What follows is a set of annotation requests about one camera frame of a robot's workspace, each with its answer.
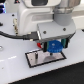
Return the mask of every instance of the white table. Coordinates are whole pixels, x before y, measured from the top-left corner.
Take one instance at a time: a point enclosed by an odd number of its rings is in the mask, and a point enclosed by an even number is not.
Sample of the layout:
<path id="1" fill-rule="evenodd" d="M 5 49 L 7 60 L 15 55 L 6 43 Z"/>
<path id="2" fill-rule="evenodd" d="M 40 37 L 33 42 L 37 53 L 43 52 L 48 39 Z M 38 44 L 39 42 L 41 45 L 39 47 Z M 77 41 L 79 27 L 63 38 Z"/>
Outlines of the white table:
<path id="1" fill-rule="evenodd" d="M 15 17 L 11 14 L 0 15 L 0 22 L 4 24 L 0 27 L 0 31 L 14 34 L 13 18 Z M 11 83 L 84 61 L 84 32 L 81 30 L 77 30 L 69 48 L 63 50 L 67 59 L 35 68 L 29 68 L 25 57 L 26 52 L 37 49 L 35 42 L 0 36 L 0 46 L 3 47 L 0 51 L 0 84 Z"/>

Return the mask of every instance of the screw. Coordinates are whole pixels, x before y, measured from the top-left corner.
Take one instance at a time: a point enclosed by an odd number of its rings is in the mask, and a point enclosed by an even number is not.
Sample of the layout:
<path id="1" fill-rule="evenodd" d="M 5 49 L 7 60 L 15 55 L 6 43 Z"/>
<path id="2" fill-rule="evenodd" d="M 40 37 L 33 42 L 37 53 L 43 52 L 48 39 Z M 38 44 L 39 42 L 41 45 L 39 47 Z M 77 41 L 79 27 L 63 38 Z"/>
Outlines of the screw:
<path id="1" fill-rule="evenodd" d="M 12 16 L 15 16 L 14 14 L 12 14 Z"/>
<path id="2" fill-rule="evenodd" d="M 3 26 L 3 23 L 0 22 L 0 26 Z"/>
<path id="3" fill-rule="evenodd" d="M 46 34 L 46 31 L 44 31 L 43 33 Z"/>
<path id="4" fill-rule="evenodd" d="M 66 31 L 66 28 L 63 28 L 64 31 Z"/>
<path id="5" fill-rule="evenodd" d="M 3 47 L 2 46 L 0 46 L 0 51 L 2 51 L 3 50 Z"/>

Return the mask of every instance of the cable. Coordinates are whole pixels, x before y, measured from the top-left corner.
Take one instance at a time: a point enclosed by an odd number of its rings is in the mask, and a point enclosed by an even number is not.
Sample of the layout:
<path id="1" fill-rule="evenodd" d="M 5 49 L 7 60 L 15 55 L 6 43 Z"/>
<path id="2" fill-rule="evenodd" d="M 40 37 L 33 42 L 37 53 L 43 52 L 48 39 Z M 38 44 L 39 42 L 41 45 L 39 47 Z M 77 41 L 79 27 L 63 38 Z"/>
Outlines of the cable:
<path id="1" fill-rule="evenodd" d="M 32 39 L 33 41 L 39 40 L 37 32 L 31 32 L 31 34 L 27 34 L 27 35 L 23 35 L 23 36 L 14 36 L 14 35 L 9 35 L 9 34 L 6 34 L 2 31 L 0 31 L 0 35 L 7 37 L 7 38 L 11 38 L 11 39 L 23 39 L 23 40 Z"/>

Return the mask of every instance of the metal plate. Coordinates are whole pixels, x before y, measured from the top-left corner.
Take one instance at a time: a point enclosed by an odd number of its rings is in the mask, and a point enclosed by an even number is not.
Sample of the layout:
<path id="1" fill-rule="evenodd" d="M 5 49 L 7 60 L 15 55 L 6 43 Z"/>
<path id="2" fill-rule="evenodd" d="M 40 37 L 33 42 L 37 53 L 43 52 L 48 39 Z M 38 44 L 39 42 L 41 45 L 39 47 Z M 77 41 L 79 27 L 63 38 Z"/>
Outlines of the metal plate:
<path id="1" fill-rule="evenodd" d="M 43 64 L 66 59 L 63 53 L 49 53 L 42 50 L 26 53 L 28 64 L 30 67 L 36 67 Z"/>
<path id="2" fill-rule="evenodd" d="M 46 22 L 38 24 L 38 31 L 41 40 L 40 42 L 47 42 L 55 39 L 67 38 L 70 35 L 74 34 L 76 31 L 75 24 L 73 20 L 69 26 L 60 26 L 56 22 Z"/>

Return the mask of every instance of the blue component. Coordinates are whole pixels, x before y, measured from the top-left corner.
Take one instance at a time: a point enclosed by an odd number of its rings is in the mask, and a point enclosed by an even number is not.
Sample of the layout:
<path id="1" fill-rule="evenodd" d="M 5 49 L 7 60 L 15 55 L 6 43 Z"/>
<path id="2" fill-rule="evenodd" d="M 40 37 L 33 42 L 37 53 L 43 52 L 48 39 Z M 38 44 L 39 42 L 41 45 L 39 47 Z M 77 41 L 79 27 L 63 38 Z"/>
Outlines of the blue component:
<path id="1" fill-rule="evenodd" d="M 5 7 L 5 3 L 4 3 L 4 13 L 6 13 L 6 7 Z"/>
<path id="2" fill-rule="evenodd" d="M 62 49 L 63 49 L 63 45 L 61 44 L 61 42 L 59 42 L 57 40 L 48 42 L 48 47 L 47 47 L 48 52 L 59 53 L 62 51 Z"/>

